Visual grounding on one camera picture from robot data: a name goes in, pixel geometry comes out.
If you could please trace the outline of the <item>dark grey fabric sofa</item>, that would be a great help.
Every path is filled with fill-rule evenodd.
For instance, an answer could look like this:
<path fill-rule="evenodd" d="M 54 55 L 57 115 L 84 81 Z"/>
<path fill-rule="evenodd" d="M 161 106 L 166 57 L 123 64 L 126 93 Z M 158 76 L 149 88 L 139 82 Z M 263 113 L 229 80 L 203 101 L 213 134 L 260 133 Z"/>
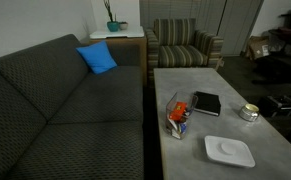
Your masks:
<path fill-rule="evenodd" d="M 135 56 L 95 74 L 72 34 L 0 57 L 0 180 L 143 180 Z"/>

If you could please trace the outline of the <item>blue throw pillow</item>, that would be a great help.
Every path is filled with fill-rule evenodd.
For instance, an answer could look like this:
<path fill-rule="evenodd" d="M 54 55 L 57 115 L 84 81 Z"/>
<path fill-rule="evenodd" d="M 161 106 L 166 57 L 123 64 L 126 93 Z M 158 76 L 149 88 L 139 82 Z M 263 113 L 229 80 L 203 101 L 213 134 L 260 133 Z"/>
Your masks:
<path fill-rule="evenodd" d="M 106 72 L 117 66 L 105 41 L 79 47 L 77 51 L 95 74 Z"/>

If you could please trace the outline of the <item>orange packet in container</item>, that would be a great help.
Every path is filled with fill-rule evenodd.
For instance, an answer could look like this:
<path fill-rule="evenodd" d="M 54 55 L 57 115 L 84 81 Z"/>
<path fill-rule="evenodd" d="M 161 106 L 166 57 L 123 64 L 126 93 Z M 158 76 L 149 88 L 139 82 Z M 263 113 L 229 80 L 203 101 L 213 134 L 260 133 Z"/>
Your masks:
<path fill-rule="evenodd" d="M 185 112 L 187 104 L 185 102 L 177 102 L 173 110 L 169 114 L 169 118 L 174 121 L 179 121 Z"/>

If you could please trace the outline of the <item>clear plastic storage container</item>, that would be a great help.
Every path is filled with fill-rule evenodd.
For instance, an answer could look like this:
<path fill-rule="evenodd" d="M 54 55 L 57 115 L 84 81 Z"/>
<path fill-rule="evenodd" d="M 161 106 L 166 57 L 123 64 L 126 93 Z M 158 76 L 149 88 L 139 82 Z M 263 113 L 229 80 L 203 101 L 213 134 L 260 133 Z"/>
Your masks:
<path fill-rule="evenodd" d="M 198 97 L 193 93 L 176 92 L 166 105 L 165 126 L 176 139 L 183 139 L 188 129 L 188 119 L 194 111 Z"/>

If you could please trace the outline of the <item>wooden side table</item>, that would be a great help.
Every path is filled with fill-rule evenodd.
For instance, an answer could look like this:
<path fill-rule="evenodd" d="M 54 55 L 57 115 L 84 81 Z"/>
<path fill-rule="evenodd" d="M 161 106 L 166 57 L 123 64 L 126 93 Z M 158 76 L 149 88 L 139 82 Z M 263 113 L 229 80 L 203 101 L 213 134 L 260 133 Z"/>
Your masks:
<path fill-rule="evenodd" d="M 135 56 L 137 64 L 142 70 L 143 86 L 148 85 L 147 80 L 147 39 L 146 37 L 127 38 L 115 37 L 105 38 L 108 48 L 114 57 Z"/>

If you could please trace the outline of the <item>white square container lid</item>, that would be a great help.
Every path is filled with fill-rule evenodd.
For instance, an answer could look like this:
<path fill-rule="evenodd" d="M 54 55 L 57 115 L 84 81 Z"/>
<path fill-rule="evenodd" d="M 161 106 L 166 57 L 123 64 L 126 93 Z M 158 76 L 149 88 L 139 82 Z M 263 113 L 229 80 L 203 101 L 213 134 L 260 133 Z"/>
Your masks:
<path fill-rule="evenodd" d="M 207 157 L 215 162 L 253 168 L 256 162 L 242 141 L 207 135 L 204 138 Z"/>

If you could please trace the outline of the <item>silver tin candle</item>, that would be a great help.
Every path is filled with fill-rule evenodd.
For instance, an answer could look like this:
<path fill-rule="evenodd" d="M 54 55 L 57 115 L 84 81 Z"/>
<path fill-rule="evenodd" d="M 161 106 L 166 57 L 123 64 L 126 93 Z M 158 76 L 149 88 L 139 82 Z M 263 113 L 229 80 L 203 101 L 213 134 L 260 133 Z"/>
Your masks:
<path fill-rule="evenodd" d="M 239 116 L 246 121 L 253 122 L 259 116 L 259 108 L 254 104 L 245 104 L 241 108 Z"/>

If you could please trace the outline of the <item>black notebook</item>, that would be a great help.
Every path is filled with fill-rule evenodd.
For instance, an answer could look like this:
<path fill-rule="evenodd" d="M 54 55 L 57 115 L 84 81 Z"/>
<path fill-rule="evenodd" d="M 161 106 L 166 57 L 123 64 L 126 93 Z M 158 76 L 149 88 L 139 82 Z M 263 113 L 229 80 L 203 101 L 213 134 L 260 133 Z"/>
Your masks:
<path fill-rule="evenodd" d="M 205 92 L 196 91 L 198 102 L 195 105 L 195 110 L 205 114 L 219 116 L 221 112 L 221 103 L 219 96 Z"/>

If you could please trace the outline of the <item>teal plant pot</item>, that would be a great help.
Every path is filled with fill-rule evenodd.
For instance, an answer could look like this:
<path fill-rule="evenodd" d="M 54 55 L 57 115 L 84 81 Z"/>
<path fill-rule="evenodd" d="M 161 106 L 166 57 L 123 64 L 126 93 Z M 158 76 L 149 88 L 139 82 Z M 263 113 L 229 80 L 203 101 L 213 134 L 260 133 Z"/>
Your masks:
<path fill-rule="evenodd" d="M 119 23 L 117 21 L 108 21 L 107 28 L 110 32 L 117 32 L 119 30 Z"/>

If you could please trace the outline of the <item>grey top coffee table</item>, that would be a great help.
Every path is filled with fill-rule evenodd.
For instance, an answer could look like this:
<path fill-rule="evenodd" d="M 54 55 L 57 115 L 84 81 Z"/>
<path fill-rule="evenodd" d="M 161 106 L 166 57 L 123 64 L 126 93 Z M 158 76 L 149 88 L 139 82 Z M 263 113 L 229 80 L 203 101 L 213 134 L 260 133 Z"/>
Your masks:
<path fill-rule="evenodd" d="M 154 70 L 159 136 L 164 180 L 291 180 L 291 144 L 263 117 L 254 122 L 239 116 L 247 101 L 212 68 L 157 68 Z M 182 140 L 166 132 L 166 105 L 177 92 L 216 94 L 221 113 L 194 112 Z M 211 161 L 207 135 L 240 140 L 256 162 L 241 168 Z"/>

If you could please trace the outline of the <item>cardboard box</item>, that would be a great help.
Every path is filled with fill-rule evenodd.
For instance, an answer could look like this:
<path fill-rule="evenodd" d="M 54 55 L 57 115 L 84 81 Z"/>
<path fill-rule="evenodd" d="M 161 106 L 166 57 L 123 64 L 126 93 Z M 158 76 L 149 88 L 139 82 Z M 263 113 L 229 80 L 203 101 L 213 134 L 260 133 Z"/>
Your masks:
<path fill-rule="evenodd" d="M 247 42 L 245 57 L 254 61 L 269 55 L 269 37 L 251 36 Z"/>

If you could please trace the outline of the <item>black device on floor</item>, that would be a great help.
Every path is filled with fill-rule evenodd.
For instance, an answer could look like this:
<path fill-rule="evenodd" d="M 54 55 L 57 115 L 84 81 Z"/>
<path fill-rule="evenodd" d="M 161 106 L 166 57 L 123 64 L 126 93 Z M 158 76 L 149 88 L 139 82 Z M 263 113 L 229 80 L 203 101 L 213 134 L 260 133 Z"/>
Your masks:
<path fill-rule="evenodd" d="M 265 96 L 257 103 L 264 117 L 291 116 L 291 96 Z"/>

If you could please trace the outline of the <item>small white bowl planter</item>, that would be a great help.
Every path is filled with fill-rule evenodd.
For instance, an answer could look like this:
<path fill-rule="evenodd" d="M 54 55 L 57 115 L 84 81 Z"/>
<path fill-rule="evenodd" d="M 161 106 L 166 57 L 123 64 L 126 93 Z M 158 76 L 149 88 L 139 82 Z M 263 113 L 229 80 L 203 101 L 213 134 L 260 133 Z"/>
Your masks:
<path fill-rule="evenodd" d="M 119 27 L 120 30 L 126 30 L 128 28 L 128 23 L 127 22 L 119 22 Z"/>

